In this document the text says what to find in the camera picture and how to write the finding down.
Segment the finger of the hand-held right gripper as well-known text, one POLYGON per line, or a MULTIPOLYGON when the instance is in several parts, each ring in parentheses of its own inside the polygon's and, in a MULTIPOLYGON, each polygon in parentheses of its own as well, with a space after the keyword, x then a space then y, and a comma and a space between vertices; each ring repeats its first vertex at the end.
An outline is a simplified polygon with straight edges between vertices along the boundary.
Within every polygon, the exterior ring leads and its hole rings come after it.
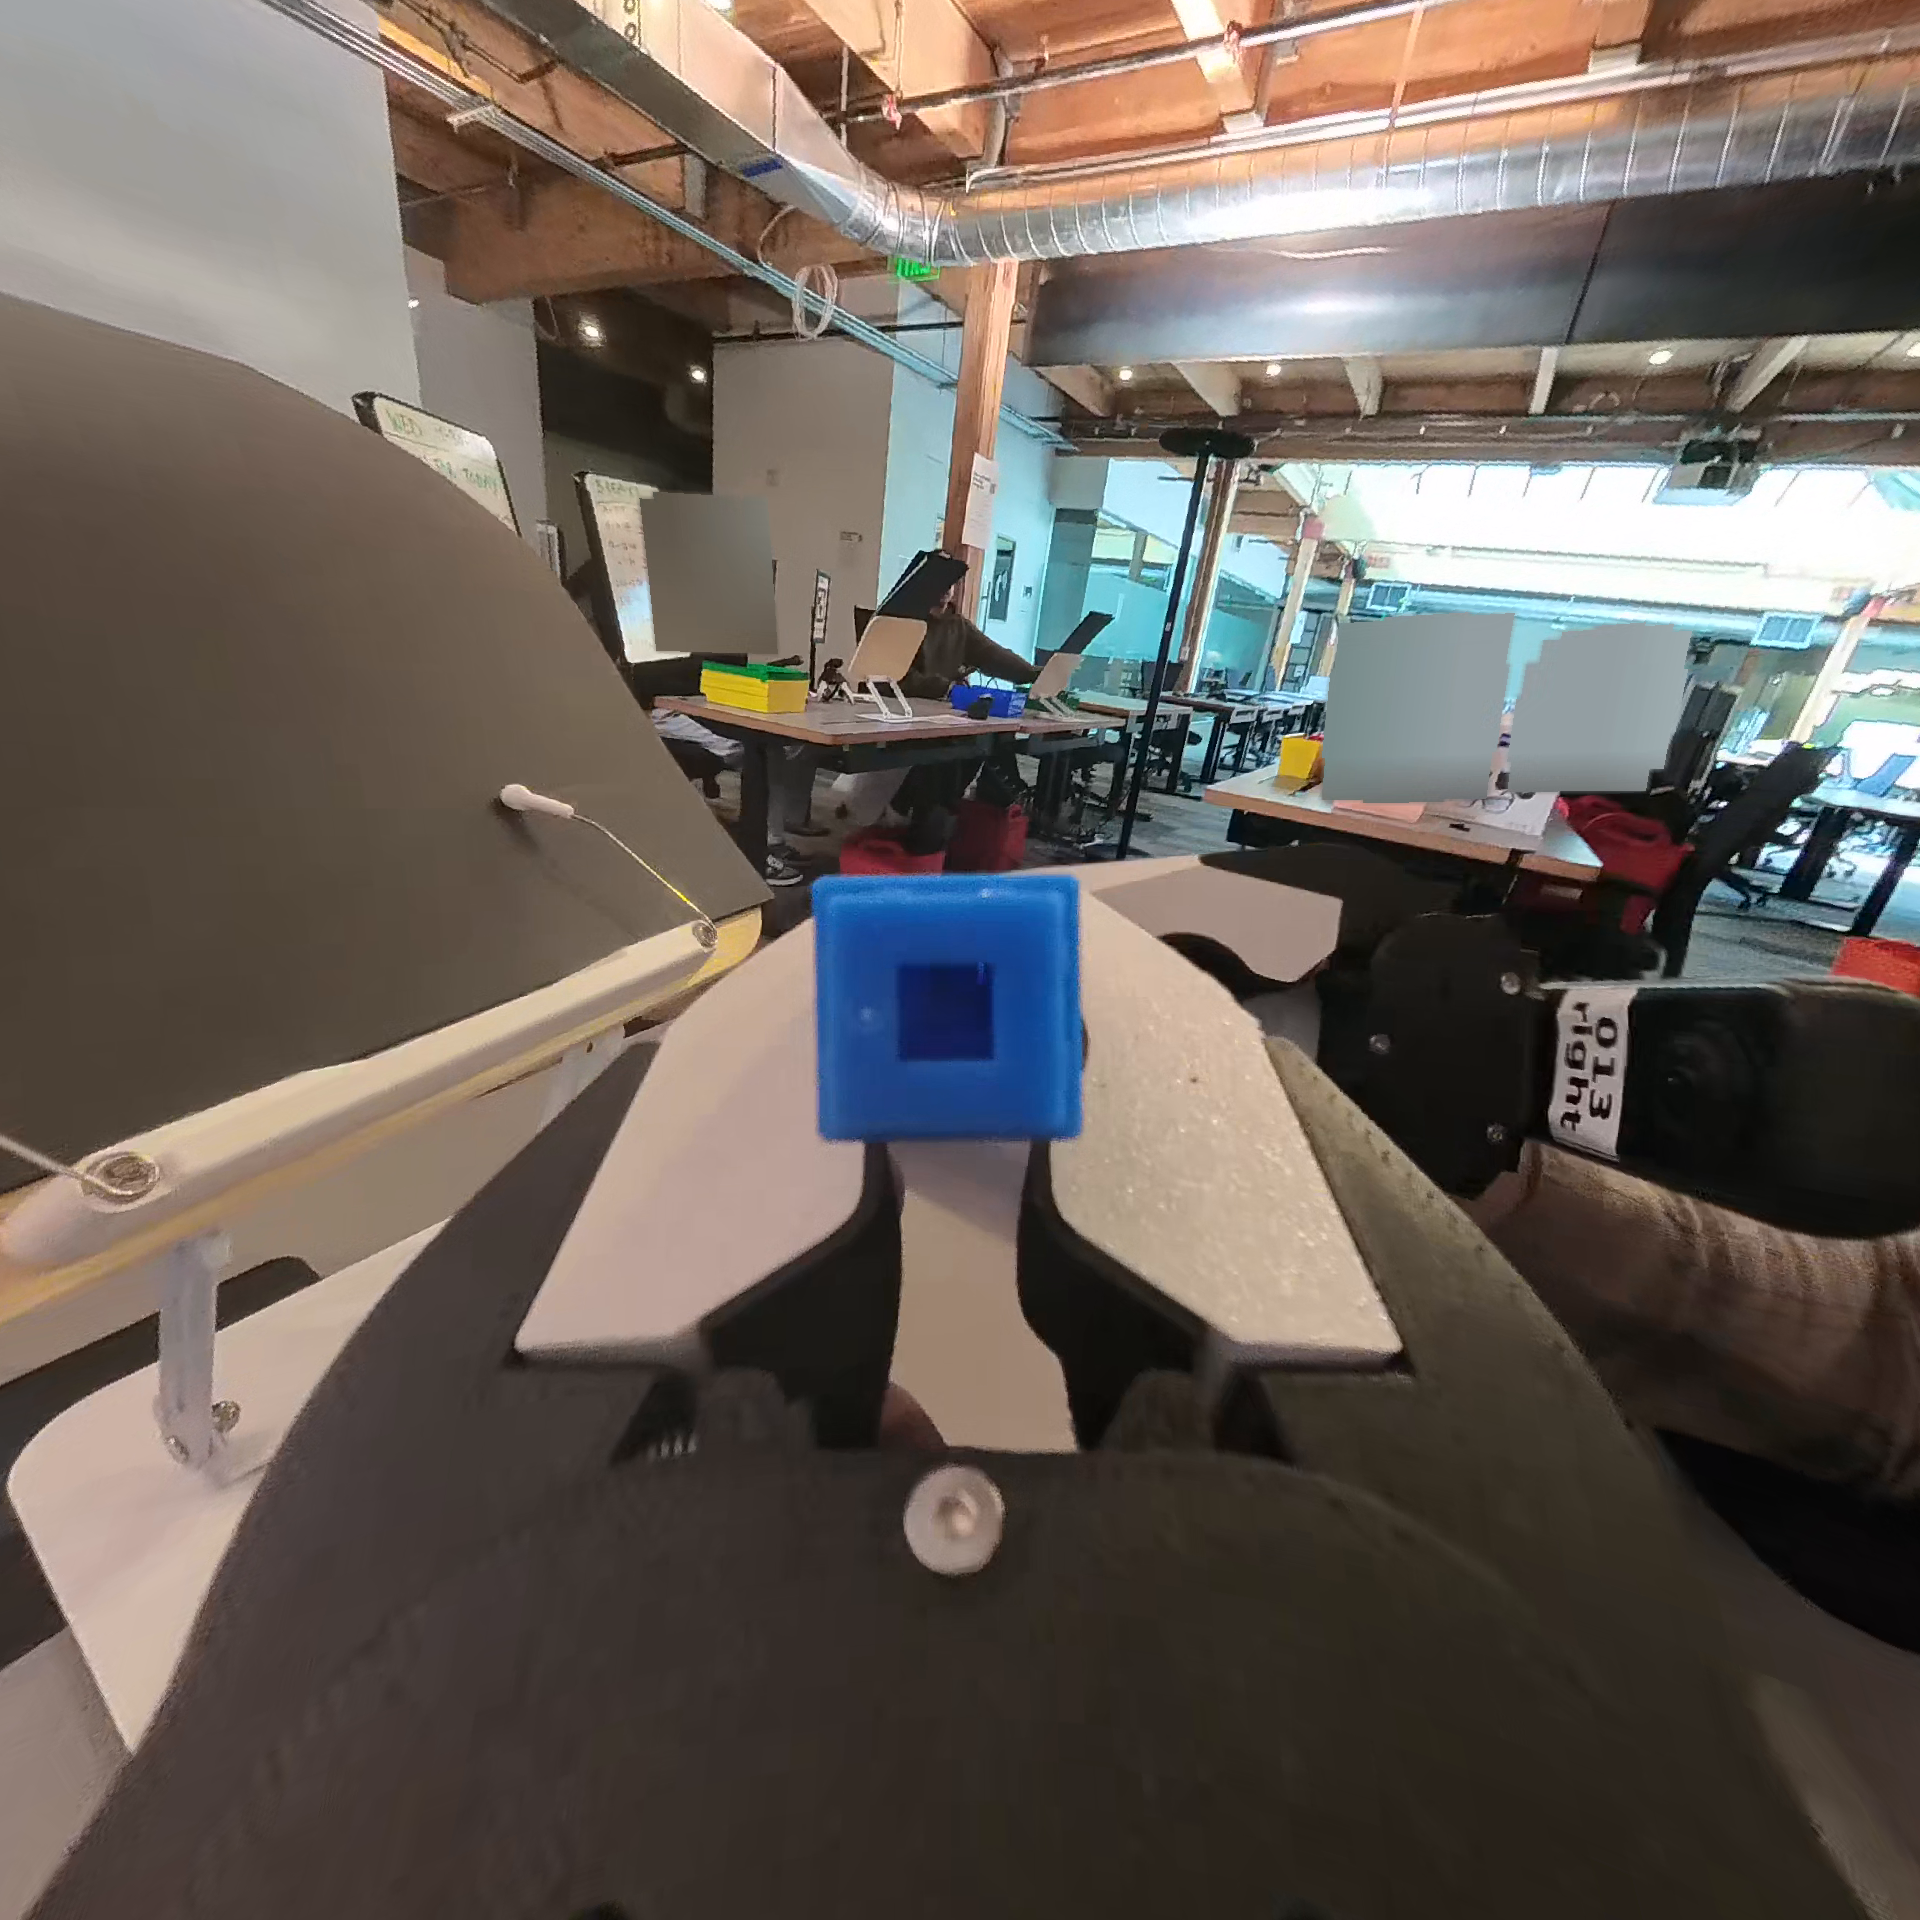
POLYGON ((1163 945, 1201 942, 1284 987, 1321 970, 1339 945, 1338 899, 1201 855, 1090 865, 1088 894, 1163 945))

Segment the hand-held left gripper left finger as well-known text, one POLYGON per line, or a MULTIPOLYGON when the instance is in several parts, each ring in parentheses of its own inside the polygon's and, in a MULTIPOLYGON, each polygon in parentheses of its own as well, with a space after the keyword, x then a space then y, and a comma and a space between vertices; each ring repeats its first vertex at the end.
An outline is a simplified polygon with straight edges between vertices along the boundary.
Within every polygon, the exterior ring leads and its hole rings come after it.
POLYGON ((883 1146, 819 1122, 812 922, 666 1031, 517 1331, 527 1359, 759 1371, 875 1411, 900 1308, 883 1146))

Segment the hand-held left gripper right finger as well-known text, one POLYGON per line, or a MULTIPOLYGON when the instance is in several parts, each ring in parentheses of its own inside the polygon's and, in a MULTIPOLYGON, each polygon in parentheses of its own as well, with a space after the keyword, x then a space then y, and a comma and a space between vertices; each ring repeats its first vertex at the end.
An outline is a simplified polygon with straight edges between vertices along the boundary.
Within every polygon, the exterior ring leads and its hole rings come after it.
POLYGON ((1395 1371, 1380 1291, 1264 1033, 1159 938, 1084 895, 1084 1124, 1031 1149, 1021 1313, 1067 1411, 1140 1374, 1395 1371))

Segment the long blue rectangular bar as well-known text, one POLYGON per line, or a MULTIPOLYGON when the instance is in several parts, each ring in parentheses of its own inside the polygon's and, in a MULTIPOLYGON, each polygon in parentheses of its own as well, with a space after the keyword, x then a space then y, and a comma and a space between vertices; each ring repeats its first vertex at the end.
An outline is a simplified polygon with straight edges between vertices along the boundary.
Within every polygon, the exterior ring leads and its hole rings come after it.
POLYGON ((1084 1131, 1082 886, 1067 873, 827 878, 812 891, 825 1140, 1084 1131))

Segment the black swivel chair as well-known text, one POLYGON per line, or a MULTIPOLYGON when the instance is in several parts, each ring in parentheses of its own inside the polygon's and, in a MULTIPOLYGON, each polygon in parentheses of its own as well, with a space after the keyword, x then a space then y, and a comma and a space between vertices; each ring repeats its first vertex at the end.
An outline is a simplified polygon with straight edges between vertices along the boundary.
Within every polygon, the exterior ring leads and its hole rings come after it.
POLYGON ((1543 949, 1543 973, 1609 983, 1681 979, 1705 894, 1735 876, 1741 853, 1785 825, 1793 806, 1819 787, 1831 759, 1831 747, 1809 743, 1784 750, 1685 842, 1663 837, 1652 843, 1665 865, 1658 878, 1605 867, 1573 931, 1543 949))

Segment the long wooden workbench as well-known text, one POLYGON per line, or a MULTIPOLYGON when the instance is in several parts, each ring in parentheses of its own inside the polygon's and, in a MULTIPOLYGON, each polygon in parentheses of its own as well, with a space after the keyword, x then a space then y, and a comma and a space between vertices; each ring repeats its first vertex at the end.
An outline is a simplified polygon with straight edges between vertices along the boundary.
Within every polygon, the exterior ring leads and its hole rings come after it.
POLYGON ((888 717, 873 703, 809 703, 805 711, 740 711, 707 698, 661 695, 655 715, 683 714, 703 730, 740 746, 733 842, 759 867, 769 842, 769 767, 776 746, 799 747, 835 773, 908 771, 921 764, 992 756, 997 739, 1024 754, 1047 756, 1084 746, 1085 735, 1116 727, 1108 715, 1071 711, 1047 715, 1026 708, 1012 717, 972 717, 952 707, 908 701, 911 715, 888 717))

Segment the whiteboard easel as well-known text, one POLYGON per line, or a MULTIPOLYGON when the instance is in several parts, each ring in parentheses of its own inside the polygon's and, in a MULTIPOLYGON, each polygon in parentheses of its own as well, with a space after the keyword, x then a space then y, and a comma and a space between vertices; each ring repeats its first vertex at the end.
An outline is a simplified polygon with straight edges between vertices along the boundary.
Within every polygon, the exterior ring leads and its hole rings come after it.
POLYGON ((592 625, 618 666, 661 658, 643 503, 657 486, 600 471, 577 471, 575 491, 587 537, 586 590, 592 625))
POLYGON ((505 467, 485 434, 380 390, 354 394, 353 412, 384 443, 411 453, 511 532, 522 535, 505 467))

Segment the black backdrop board stand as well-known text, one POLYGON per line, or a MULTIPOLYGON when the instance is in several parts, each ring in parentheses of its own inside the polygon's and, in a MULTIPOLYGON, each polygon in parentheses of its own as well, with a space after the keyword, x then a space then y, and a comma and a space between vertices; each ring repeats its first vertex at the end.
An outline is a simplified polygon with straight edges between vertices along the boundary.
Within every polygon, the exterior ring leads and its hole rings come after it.
POLYGON ((555 577, 251 369, 4 298, 4 1137, 76 1166, 765 891, 555 577))

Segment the wooden ceiling post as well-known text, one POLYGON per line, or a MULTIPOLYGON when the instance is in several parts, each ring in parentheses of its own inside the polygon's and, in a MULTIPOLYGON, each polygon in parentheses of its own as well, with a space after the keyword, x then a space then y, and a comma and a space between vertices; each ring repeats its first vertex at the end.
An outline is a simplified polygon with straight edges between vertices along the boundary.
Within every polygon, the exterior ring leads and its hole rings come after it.
POLYGON ((995 260, 960 274, 944 274, 941 283, 949 279, 954 279, 962 299, 962 340, 954 387, 944 550, 968 565, 959 606, 972 617, 981 574, 992 550, 991 521, 985 532, 979 525, 969 532, 975 524, 969 519, 975 473, 977 462, 985 462, 991 478, 997 478, 1004 374, 1012 343, 1019 265, 995 260))

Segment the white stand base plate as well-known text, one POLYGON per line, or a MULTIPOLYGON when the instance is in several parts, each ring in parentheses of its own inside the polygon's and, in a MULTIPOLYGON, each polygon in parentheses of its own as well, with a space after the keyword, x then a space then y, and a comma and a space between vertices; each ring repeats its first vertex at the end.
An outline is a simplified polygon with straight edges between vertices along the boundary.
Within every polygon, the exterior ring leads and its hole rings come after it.
POLYGON ((207 1468, 176 1463, 157 1367, 107 1383, 24 1450, 8 1493, 127 1749, 148 1733, 261 1475, 347 1337, 442 1231, 434 1222, 223 1327, 212 1383, 237 1404, 207 1468))

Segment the silver ceiling duct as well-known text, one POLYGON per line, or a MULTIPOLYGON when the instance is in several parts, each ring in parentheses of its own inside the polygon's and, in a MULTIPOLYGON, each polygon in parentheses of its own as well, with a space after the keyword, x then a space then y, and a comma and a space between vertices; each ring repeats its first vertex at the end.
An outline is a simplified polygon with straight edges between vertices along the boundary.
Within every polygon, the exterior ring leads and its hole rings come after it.
POLYGON ((781 67, 707 4, 641 4, 629 31, 584 4, 487 12, 769 202, 937 269, 1906 173, 1917 157, 1909 20, 1187 148, 991 170, 937 194, 852 155, 781 67))

